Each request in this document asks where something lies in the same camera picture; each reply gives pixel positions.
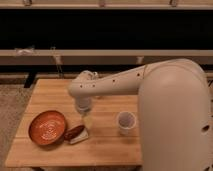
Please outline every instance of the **wooden table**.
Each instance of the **wooden table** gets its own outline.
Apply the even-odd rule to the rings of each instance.
[[[75,145],[63,142],[47,148],[35,145],[28,128],[36,115],[46,110],[64,114],[68,127],[82,122],[68,95],[68,79],[38,80],[7,156],[6,167],[141,165],[138,125],[129,136],[121,136],[116,125],[120,111],[137,115],[136,96],[94,98],[90,138]]]

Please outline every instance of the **cup rim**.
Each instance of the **cup rim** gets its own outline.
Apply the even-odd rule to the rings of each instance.
[[[129,113],[130,115],[133,116],[133,118],[134,118],[134,123],[133,123],[133,125],[132,125],[131,127],[123,127],[123,126],[119,123],[119,116],[120,116],[122,113]],[[125,130],[132,129],[132,128],[135,127],[136,122],[137,122],[137,121],[136,121],[136,116],[135,116],[135,114],[134,114],[133,112],[121,111],[121,112],[119,112],[119,113],[117,114],[117,124],[118,124],[118,126],[119,126],[120,128],[122,128],[122,129],[125,129]]]

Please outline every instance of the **table leg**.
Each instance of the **table leg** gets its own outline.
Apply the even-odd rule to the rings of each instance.
[[[44,169],[40,168],[40,167],[31,167],[31,169],[33,171],[45,171]]]
[[[25,84],[24,84],[24,88],[30,88],[30,86],[32,85],[33,81],[35,80],[36,78],[36,74],[37,72],[30,72],[26,81],[25,81]]]

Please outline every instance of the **brown object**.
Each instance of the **brown object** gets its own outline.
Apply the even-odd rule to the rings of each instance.
[[[29,127],[29,137],[37,145],[58,141],[66,129],[64,116],[58,111],[45,111],[35,117]]]
[[[72,167],[141,165],[138,124],[128,136],[119,134],[116,123],[120,111],[131,111],[137,117],[137,96],[103,96],[93,98],[90,113],[93,124],[90,138],[76,145],[62,143],[40,148],[28,135],[28,128],[37,113],[53,109],[66,117],[68,126],[82,124],[75,110],[75,102],[67,87],[70,79],[39,79],[11,145],[5,165],[7,167]]]
[[[70,141],[71,139],[77,137],[85,129],[84,125],[79,125],[64,134],[64,139]]]

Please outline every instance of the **orange bowl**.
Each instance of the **orange bowl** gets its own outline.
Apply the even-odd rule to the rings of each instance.
[[[66,130],[66,120],[58,111],[45,111],[36,116],[29,127],[29,137],[37,145],[58,141]]]

